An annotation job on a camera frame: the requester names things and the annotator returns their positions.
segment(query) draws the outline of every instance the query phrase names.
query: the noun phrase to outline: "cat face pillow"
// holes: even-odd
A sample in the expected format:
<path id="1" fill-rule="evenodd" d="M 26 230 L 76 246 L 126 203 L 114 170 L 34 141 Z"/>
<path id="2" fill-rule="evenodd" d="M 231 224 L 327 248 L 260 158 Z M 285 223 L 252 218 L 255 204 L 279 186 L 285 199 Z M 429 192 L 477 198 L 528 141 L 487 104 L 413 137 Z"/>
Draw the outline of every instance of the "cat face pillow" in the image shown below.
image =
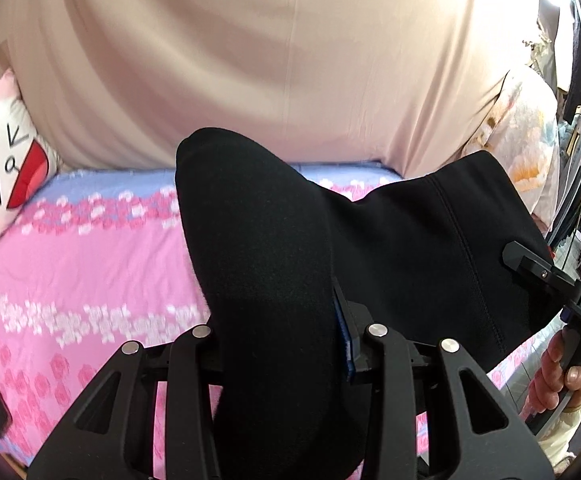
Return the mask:
<path id="1" fill-rule="evenodd" d="M 59 157 L 38 135 L 12 70 L 0 79 L 0 236 L 57 172 Z"/>

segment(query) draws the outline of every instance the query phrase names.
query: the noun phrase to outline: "handle grip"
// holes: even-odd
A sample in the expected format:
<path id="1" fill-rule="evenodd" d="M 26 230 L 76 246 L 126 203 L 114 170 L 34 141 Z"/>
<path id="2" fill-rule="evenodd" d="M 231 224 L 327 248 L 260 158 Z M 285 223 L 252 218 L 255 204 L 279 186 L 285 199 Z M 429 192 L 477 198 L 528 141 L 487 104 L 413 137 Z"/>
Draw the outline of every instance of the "handle grip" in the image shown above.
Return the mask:
<path id="1" fill-rule="evenodd" d="M 560 362 L 561 370 L 568 370 L 573 366 L 581 366 L 581 324 L 577 323 L 576 320 L 568 324 L 563 330 L 563 341 L 564 349 L 563 358 Z M 559 404 L 554 410 L 545 410 L 543 413 L 530 415 L 526 419 L 528 429 L 538 439 L 542 438 L 559 418 L 561 412 L 563 412 L 572 397 L 573 393 L 564 387 L 559 392 Z"/>

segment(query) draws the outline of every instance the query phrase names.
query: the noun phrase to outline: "sleeve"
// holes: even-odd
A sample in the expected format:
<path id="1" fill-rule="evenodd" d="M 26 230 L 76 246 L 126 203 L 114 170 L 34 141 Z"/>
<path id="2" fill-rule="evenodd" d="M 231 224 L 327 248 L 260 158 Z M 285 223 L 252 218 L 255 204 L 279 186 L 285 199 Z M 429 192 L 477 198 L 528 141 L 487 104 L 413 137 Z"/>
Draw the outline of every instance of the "sleeve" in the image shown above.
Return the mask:
<path id="1" fill-rule="evenodd" d="M 564 410 L 544 437 L 538 440 L 539 447 L 544 451 L 553 468 L 557 468 L 568 457 L 574 456 L 568 452 L 568 446 L 580 424 L 581 406 L 572 411 Z"/>

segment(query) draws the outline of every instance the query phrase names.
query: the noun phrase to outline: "silver rivet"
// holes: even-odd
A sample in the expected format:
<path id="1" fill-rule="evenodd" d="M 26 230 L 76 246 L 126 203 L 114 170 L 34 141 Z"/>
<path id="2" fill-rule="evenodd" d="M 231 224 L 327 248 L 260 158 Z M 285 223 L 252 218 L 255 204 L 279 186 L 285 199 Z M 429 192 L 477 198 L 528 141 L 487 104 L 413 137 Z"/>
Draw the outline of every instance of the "silver rivet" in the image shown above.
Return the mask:
<path id="1" fill-rule="evenodd" d="M 210 327 L 208 325 L 198 325 L 192 329 L 192 335 L 197 339 L 203 339 L 210 335 Z"/>
<path id="2" fill-rule="evenodd" d="M 444 339 L 441 342 L 441 347 L 446 351 L 454 354 L 457 350 L 459 350 L 459 343 L 454 339 Z"/>
<path id="3" fill-rule="evenodd" d="M 375 337 L 383 337 L 388 333 L 388 329 L 381 323 L 375 323 L 368 327 L 368 333 Z"/>
<path id="4" fill-rule="evenodd" d="M 126 355 L 133 355 L 139 352 L 139 343 L 137 341 L 127 341 L 122 345 L 122 352 Z"/>

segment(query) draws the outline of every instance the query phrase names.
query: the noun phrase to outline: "black pants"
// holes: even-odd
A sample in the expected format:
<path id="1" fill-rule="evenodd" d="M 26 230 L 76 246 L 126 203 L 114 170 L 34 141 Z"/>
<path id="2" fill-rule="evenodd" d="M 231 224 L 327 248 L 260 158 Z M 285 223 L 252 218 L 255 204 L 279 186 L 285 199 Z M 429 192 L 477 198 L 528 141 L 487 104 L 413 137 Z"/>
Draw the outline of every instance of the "black pants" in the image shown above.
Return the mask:
<path id="1" fill-rule="evenodd" d="M 556 313 L 501 250 L 550 259 L 507 175 L 480 153 L 351 203 L 255 142 L 205 128 L 177 152 L 182 224 L 224 360 L 222 473 L 344 480 L 369 391 L 343 380 L 333 276 L 407 338 L 458 339 L 490 369 Z"/>

